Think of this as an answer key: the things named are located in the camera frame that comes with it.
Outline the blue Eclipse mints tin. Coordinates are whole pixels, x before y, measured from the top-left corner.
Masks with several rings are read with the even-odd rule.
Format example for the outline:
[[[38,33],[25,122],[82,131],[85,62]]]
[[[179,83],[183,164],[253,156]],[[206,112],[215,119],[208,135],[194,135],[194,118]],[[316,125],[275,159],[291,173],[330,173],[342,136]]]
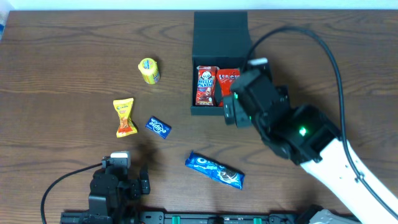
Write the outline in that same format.
[[[153,133],[156,133],[163,139],[166,139],[172,130],[172,128],[168,124],[164,123],[155,116],[151,116],[149,118],[149,120],[146,122],[145,127]]]

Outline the blue Oreo cookie pack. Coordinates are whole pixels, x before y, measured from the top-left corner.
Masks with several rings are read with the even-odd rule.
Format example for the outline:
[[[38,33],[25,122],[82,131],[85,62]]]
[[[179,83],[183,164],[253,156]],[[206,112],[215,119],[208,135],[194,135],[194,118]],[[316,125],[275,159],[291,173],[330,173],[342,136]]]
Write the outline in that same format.
[[[191,152],[185,161],[185,165],[217,182],[239,190],[243,189],[244,173],[216,160]]]

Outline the red snack pouch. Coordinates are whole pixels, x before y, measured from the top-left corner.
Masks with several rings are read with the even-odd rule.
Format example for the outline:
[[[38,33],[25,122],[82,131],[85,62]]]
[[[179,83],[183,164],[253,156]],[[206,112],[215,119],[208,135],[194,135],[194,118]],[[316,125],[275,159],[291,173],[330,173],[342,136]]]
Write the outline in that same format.
[[[239,78],[241,72],[238,68],[224,68],[218,69],[216,79],[221,90],[221,99],[218,102],[218,107],[223,107],[223,98],[231,94],[231,85]]]

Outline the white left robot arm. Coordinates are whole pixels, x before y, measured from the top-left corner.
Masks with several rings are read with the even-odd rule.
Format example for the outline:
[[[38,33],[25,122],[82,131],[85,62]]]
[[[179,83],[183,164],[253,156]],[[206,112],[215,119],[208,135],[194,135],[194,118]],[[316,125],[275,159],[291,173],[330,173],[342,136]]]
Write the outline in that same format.
[[[140,223],[136,203],[150,194],[149,173],[144,165],[136,179],[126,166],[108,166],[93,175],[88,197],[89,209],[79,223]]]

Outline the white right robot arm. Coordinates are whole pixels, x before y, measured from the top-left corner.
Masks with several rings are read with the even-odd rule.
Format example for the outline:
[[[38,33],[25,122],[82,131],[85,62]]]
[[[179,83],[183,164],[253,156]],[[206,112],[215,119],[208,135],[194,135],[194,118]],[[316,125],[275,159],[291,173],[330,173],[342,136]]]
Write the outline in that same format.
[[[361,223],[397,223],[397,198],[363,164],[318,108],[292,108],[287,89],[259,70],[237,78],[224,97],[227,124],[251,123],[277,156],[328,187]]]

